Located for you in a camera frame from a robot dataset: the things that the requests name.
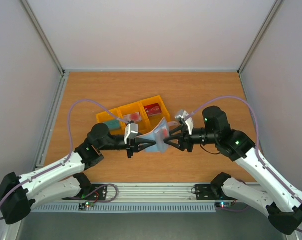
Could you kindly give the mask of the pink leather card holder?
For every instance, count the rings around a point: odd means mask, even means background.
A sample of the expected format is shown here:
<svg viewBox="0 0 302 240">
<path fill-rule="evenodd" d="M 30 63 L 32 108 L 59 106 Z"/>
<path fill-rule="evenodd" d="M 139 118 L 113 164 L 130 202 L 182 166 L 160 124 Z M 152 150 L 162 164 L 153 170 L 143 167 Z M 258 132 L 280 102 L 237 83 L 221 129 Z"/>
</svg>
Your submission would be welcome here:
<svg viewBox="0 0 302 240">
<path fill-rule="evenodd" d="M 138 138 L 144 140 L 154 141 L 153 146 L 145 149 L 146 153 L 164 153 L 168 149 L 168 145 L 164 143 L 164 139 L 169 137 L 170 127 L 177 127 L 176 121 L 167 122 L 163 117 L 160 122 L 149 132 L 138 136 Z"/>
</svg>

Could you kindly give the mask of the white pink-circle card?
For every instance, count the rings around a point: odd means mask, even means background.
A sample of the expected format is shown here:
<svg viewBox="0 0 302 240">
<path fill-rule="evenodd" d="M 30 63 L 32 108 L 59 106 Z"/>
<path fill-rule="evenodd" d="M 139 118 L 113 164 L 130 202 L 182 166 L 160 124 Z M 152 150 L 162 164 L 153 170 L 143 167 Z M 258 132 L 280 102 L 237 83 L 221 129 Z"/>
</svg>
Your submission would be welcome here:
<svg viewBox="0 0 302 240">
<path fill-rule="evenodd" d="M 156 140 L 158 144 L 163 144 L 164 139 L 167 138 L 169 135 L 169 130 L 167 129 L 166 126 L 160 127 L 156 133 Z"/>
</svg>

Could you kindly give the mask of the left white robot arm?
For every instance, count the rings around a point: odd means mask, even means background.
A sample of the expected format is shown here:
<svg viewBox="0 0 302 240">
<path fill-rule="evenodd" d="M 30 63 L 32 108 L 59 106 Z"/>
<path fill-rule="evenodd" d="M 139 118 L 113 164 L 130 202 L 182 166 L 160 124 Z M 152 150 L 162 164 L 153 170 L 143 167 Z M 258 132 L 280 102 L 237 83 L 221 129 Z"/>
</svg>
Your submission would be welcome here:
<svg viewBox="0 0 302 240">
<path fill-rule="evenodd" d="M 155 145 L 154 140 L 144 139 L 140 133 L 111 135 L 107 125 L 98 123 L 87 134 L 85 141 L 62 158 L 40 170 L 17 176 L 7 174 L 0 184 L 0 221 L 14 224 L 31 211 L 33 197 L 40 190 L 79 174 L 103 160 L 101 150 L 126 150 L 128 158 Z"/>
</svg>

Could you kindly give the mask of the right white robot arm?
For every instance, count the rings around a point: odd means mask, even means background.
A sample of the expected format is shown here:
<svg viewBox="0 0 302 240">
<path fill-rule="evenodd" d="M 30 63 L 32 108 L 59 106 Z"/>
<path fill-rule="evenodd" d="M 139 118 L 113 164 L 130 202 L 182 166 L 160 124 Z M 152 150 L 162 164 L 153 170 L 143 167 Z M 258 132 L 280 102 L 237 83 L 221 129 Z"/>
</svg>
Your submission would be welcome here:
<svg viewBox="0 0 302 240">
<path fill-rule="evenodd" d="M 216 199 L 235 199 L 262 213 L 282 234 L 291 235 L 302 223 L 302 191 L 285 180 L 243 132 L 231 129 L 226 114 L 217 106 L 202 111 L 204 128 L 194 128 L 187 114 L 176 118 L 180 126 L 164 143 L 191 152 L 194 145 L 213 144 L 219 154 L 236 163 L 263 188 L 255 190 L 222 172 L 210 183 Z"/>
</svg>

